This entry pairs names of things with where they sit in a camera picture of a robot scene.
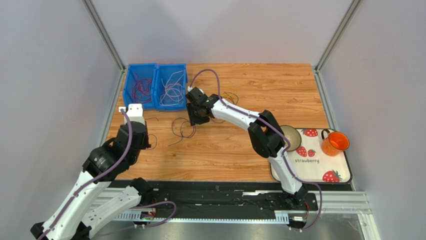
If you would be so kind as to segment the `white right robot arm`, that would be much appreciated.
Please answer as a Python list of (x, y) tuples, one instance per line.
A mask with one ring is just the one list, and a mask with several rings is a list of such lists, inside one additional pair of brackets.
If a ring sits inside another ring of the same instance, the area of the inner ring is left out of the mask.
[(226, 101), (217, 94), (207, 96), (197, 87), (188, 87), (185, 96), (192, 126), (218, 119), (247, 131), (254, 151), (266, 158), (277, 174), (283, 191), (288, 194), (288, 203), (299, 206), (305, 202), (308, 190), (296, 175), (289, 160), (290, 142), (270, 111), (250, 111)]

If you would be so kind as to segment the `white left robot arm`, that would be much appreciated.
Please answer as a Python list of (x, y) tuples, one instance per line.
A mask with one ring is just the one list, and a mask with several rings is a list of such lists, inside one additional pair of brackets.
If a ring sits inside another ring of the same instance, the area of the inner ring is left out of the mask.
[(139, 177), (117, 196), (90, 209), (100, 193), (137, 162), (140, 151), (150, 147), (145, 121), (121, 125), (116, 137), (90, 152), (77, 182), (59, 209), (48, 220), (31, 227), (34, 238), (89, 240), (124, 211), (139, 204), (150, 204), (153, 188)]

